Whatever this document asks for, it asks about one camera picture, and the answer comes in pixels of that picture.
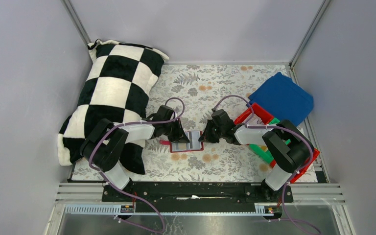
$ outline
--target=gray wall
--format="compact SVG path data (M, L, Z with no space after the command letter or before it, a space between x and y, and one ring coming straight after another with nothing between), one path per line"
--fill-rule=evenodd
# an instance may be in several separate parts
M296 73L357 234L376 234L376 1L333 1Z
M60 180L56 133L90 60L59 0L0 0L0 235L42 234Z
M72 0L92 40L163 50L177 62L287 62L322 0Z

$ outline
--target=floral tablecloth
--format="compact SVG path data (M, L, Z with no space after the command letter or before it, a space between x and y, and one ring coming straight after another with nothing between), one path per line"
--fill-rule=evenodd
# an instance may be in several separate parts
M183 128L203 130L211 108L222 97L229 94L248 97L277 72L287 75L284 65L164 65L150 92L146 113L156 112L170 97L179 97L186 105L181 118ZM170 101L168 106L177 112L182 109L177 100ZM241 99L228 98L219 108L235 119L246 106ZM134 181L261 182L271 170L248 146L227 144L224 140L204 143L204 151L185 153L170 153L169 146L160 144L159 139L147 140L142 157L145 175L126 171ZM85 159L76 163L71 179L102 180ZM298 182L317 182L313 166Z

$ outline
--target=blue cloth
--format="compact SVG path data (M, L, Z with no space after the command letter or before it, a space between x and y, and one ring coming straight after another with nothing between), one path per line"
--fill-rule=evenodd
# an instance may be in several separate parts
M257 103L275 118L287 119L295 126L313 109L313 96L280 72L264 82L249 99L251 104Z

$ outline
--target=gray floor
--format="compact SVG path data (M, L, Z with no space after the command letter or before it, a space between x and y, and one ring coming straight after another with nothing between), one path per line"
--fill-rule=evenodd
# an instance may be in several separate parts
M317 226L323 235L338 235L332 210L328 206L288 206L292 218ZM160 229L157 216L134 216L133 222ZM165 235L301 235L290 222L257 223L257 216L165 216ZM150 235L142 229L118 223L109 215L66 214L59 235Z

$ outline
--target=black and white checkered pillow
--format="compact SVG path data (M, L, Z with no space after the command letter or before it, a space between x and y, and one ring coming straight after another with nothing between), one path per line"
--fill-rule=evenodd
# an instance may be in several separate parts
M71 165L81 158L81 144L101 119L122 123L145 118L148 94L169 59L157 49L116 41L96 40L88 44L88 49L93 67L76 111L58 135L61 165ZM124 146L120 162L129 171L144 174L144 145L145 141L135 141Z

